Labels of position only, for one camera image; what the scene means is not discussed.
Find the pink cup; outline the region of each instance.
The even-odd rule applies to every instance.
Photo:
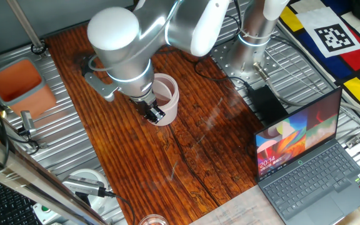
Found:
[[[166,126],[174,121],[178,115],[179,102],[179,86],[173,77],[167,74],[155,74],[152,90],[156,96],[159,108],[165,112],[165,116],[157,124],[157,126]]]

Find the robotic arm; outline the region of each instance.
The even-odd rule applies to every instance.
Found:
[[[113,80],[104,84],[86,71],[86,81],[107,101],[118,90],[129,96],[138,112],[153,123],[164,113],[152,91],[152,55],[169,44],[194,56],[207,54],[219,36],[229,0],[147,0],[134,12],[111,7],[91,20],[87,35],[104,69]]]
[[[194,56],[207,54],[223,23],[230,0],[141,0],[134,12],[111,7],[90,21],[87,35],[104,69],[83,71],[86,81],[107,101],[114,91],[129,96],[137,111],[153,123],[164,117],[152,90],[152,55],[164,44]],[[229,65],[241,73],[254,73],[253,64],[264,63],[264,51],[289,0],[255,0],[242,19],[242,32],[228,52]],[[95,71],[106,71],[113,80],[104,84]]]

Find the black keyboard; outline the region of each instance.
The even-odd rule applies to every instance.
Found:
[[[0,184],[1,225],[41,224],[33,210],[33,204],[26,196]]]
[[[264,189],[285,219],[293,217],[332,190],[348,187],[346,176],[357,169],[336,145]]]

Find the orange bin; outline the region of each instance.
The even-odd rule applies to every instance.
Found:
[[[17,115],[30,111],[33,119],[56,104],[45,79],[26,57],[0,69],[0,100]]]

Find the wood grain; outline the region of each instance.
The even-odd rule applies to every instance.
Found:
[[[86,25],[46,42],[113,190],[130,200],[137,222],[160,214],[170,224],[189,224],[256,184],[246,149],[253,150],[262,125],[230,81],[198,76],[178,52],[156,54],[155,71],[170,74],[180,91],[177,118],[156,127],[122,94],[106,102],[86,84],[77,60],[93,53]],[[224,76],[211,59],[199,69]],[[119,203],[130,223],[129,208]]]

